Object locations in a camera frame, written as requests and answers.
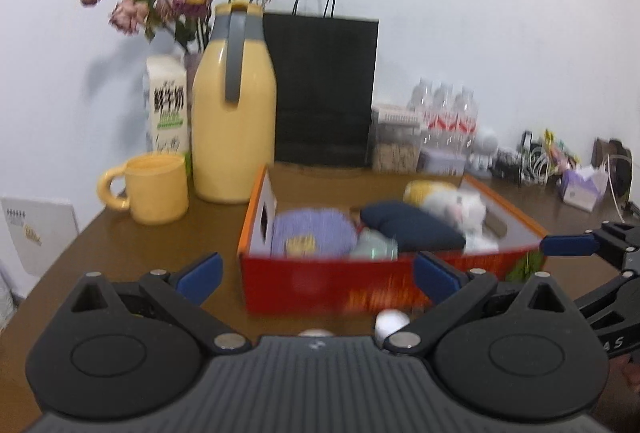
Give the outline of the white flat round lid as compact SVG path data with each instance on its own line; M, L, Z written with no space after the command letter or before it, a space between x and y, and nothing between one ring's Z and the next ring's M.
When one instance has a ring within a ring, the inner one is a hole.
M309 337L309 338L326 338L333 337L334 333L321 328L312 328L299 332L299 337Z

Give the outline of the yellow ceramic mug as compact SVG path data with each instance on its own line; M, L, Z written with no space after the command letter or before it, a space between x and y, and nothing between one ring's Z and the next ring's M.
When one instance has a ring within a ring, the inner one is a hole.
M106 208L128 212L143 225L164 225L189 209L186 158L148 153L111 168L100 177L96 194Z

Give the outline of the black paper shopping bag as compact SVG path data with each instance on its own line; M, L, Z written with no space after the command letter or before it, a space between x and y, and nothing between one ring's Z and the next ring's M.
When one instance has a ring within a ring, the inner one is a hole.
M369 164L378 22L336 17L335 4L326 0L321 16L299 15L297 8L264 15L277 79L278 162Z

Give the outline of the water bottle left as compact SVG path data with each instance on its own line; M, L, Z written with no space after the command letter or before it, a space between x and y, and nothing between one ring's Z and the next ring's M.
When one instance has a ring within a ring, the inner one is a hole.
M433 82L421 78L413 88L407 108L416 112L420 119L422 131L426 131L430 121L433 103Z

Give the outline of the purple drawstring cloth bag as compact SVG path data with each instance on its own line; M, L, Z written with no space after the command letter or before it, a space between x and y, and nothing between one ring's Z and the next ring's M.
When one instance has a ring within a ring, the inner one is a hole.
M273 221L273 257L343 257L357 243L350 217L336 209L298 209L279 213Z

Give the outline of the water bottle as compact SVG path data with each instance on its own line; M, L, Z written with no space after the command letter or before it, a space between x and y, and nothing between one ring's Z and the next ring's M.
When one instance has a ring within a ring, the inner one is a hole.
M447 146L448 138L455 122L454 87L450 83L442 82L434 93L432 115L430 123L428 123L433 146Z
M422 131L426 131L430 121L433 103L433 82L421 78L413 88L407 108L416 112L420 119Z
M478 106L472 89L463 86L454 100L454 113L456 124L452 144L458 154L469 155L476 135L478 118Z

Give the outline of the white milk carton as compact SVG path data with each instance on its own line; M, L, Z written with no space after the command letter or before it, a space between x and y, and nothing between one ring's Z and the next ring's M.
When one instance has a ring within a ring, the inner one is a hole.
M190 86L177 56L152 55L143 76L146 149L181 154L191 173Z

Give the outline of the navy zip pouch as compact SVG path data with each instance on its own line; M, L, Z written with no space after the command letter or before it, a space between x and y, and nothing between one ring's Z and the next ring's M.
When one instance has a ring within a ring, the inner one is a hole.
M465 237L453 226L415 206L399 200L380 201L360 210L361 222L386 238L394 239L398 251L459 251Z

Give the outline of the colourful snack packet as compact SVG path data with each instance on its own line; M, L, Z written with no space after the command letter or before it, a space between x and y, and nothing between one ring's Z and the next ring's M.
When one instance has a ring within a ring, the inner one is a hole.
M580 164L578 157L562 141L558 141L551 130L544 130L542 141L552 172L563 173L575 169Z

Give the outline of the white robot toy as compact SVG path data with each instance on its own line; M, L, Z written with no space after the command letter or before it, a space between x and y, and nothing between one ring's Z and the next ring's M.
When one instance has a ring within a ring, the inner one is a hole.
M466 171L477 179L489 179L491 166L499 148L498 136L494 130L479 128L476 131Z

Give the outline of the water bottle right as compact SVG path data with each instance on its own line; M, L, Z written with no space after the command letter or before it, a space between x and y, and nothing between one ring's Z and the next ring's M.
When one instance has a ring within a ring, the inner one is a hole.
M469 155L476 135L478 118L478 106L472 89L463 86L454 100L454 113L456 124L452 144L458 154Z

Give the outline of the clear snack container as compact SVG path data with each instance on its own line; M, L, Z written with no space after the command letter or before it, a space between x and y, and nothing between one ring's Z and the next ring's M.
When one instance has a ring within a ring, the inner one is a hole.
M372 106L372 168L380 172L414 173L421 148L421 119L410 109Z

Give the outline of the red cardboard box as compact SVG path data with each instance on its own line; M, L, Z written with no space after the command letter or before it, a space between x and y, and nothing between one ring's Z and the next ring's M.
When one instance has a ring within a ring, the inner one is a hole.
M354 314L426 304L412 262L429 252L504 280L542 263L546 232L464 175L265 167L239 242L254 314Z

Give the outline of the purple tissue pack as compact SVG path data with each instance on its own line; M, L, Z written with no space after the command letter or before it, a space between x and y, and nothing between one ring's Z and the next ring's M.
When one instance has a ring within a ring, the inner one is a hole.
M563 204L591 213L608 188L608 173L588 166L562 173L559 194Z

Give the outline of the white and yellow plush hamster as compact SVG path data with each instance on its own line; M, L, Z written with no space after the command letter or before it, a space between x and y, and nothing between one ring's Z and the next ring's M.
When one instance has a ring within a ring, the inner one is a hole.
M487 208L478 193L460 190L454 184L413 181L402 200L442 219L463 235L483 235Z

